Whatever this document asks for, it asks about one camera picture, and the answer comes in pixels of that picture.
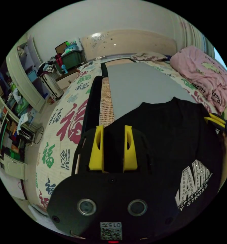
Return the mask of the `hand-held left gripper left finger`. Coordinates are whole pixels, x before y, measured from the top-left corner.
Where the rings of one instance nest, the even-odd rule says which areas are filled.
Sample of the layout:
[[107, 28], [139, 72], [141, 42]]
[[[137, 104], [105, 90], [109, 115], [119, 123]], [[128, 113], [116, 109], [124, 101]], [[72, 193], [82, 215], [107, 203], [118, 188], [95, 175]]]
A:
[[89, 169], [91, 171], [104, 171], [104, 143], [103, 136], [104, 126], [100, 125], [96, 127], [93, 146], [89, 161]]

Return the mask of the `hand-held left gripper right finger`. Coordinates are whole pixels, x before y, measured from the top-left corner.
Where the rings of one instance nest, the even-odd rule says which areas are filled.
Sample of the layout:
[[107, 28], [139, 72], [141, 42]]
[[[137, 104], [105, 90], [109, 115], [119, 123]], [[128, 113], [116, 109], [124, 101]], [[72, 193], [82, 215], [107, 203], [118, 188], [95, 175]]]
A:
[[137, 170], [138, 164], [137, 164], [132, 127], [125, 125], [124, 129], [125, 132], [124, 132], [123, 170]]

